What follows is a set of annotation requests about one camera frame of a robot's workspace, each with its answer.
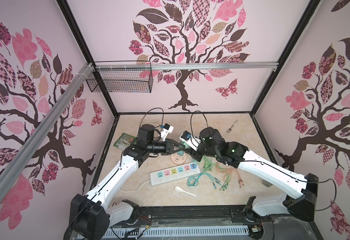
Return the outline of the green USB charger plug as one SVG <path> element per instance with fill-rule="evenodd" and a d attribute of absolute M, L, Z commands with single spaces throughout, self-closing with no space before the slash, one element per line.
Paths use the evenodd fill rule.
<path fill-rule="evenodd" d="M 193 146 L 189 142 L 182 142 L 186 149 L 193 149 Z"/>

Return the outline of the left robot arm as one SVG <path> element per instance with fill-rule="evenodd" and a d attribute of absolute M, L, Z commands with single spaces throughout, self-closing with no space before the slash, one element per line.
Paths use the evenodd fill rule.
<path fill-rule="evenodd" d="M 142 125 L 138 136 L 122 152 L 120 161 L 108 175 L 87 194 L 77 194 L 72 199 L 69 226 L 63 238 L 71 240 L 78 233 L 87 240 L 100 240 L 109 227 L 129 219 L 135 220 L 136 204 L 124 201 L 111 207 L 110 203 L 126 180 L 151 154 L 169 156 L 185 149 L 183 144 L 167 137 L 173 130 L 173 126 L 165 124 L 161 127 L 160 139 L 156 140 L 156 127 Z"/>

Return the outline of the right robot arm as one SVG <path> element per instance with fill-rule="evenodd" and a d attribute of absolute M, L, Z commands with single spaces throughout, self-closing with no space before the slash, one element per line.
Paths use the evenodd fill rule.
<path fill-rule="evenodd" d="M 304 176 L 267 161 L 238 142 L 226 142 L 211 127 L 203 129 L 198 138 L 185 131 L 180 140 L 189 145 L 187 153 L 197 161 L 214 157 L 219 163 L 249 172 L 282 190 L 277 196 L 250 197 L 244 210 L 248 220 L 281 214 L 305 222 L 314 220 L 319 183 L 316 175 Z"/>

